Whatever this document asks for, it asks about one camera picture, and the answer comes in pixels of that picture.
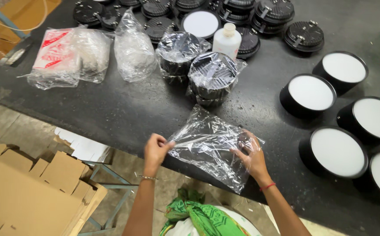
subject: human hand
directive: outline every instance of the human hand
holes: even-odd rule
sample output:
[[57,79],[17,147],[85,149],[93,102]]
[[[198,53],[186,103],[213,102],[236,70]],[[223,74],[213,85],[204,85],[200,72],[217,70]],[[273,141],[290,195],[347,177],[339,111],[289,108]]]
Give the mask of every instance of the human hand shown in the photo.
[[166,153],[173,148],[175,142],[166,142],[166,139],[159,134],[152,134],[145,146],[145,168],[143,175],[146,177],[156,177],[159,167],[165,159]]
[[247,139],[243,142],[239,142],[238,145],[246,153],[248,153],[248,155],[245,155],[239,149],[230,149],[230,151],[241,159],[242,163],[245,165],[245,168],[248,170],[250,175],[254,177],[260,187],[273,183],[269,173],[267,172],[264,153],[260,147],[257,137],[246,129],[243,129],[243,131],[245,132]]

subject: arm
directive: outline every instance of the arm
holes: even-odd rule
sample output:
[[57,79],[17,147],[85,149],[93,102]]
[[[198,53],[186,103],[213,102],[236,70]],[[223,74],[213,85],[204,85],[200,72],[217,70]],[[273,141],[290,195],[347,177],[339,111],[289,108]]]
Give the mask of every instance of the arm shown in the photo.
[[[143,176],[155,178],[166,153],[173,148],[174,142],[158,134],[152,134],[145,146],[145,167]],[[155,181],[142,179],[122,236],[152,236],[153,199]]]
[[[267,172],[263,150],[257,138],[249,131],[245,130],[245,132],[250,137],[249,142],[240,145],[240,147],[243,148],[248,155],[245,155],[240,150],[232,149],[231,151],[242,160],[258,185],[261,188],[266,187],[273,183],[273,181]],[[263,193],[266,196],[267,203],[282,236],[311,236],[307,228],[305,228],[299,217],[277,189],[276,185],[264,189]]]

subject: red printed plastic bag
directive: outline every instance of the red printed plastic bag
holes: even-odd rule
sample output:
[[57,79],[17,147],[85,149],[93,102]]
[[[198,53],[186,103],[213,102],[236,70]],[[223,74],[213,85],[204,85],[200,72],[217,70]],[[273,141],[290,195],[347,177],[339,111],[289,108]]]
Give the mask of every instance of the red printed plastic bag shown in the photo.
[[80,56],[72,46],[75,29],[48,29],[44,34],[33,69],[27,76],[39,89],[77,87]]

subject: green scarf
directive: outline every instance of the green scarf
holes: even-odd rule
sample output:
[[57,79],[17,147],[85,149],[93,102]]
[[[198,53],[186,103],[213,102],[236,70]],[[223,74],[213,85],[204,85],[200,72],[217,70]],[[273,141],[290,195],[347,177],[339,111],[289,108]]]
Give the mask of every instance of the green scarf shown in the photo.
[[212,205],[204,205],[204,201],[204,194],[196,190],[178,189],[178,197],[166,207],[168,221],[159,236],[165,236],[179,220],[187,217],[191,218],[200,236],[250,236],[228,214]]

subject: person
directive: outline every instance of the person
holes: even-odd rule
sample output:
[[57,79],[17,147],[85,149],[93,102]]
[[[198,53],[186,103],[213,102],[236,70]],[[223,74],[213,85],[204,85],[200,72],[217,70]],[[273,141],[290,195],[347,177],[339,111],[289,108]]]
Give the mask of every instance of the person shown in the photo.
[[[249,139],[241,150],[230,149],[254,177],[266,197],[281,236],[311,236],[289,206],[267,172],[264,153],[257,138],[244,130]],[[156,173],[174,142],[152,134],[145,146],[145,167],[135,202],[122,236],[151,236]],[[204,205],[200,195],[180,189],[179,196],[167,206],[169,221],[161,236],[259,236],[258,230],[244,217],[221,206]]]

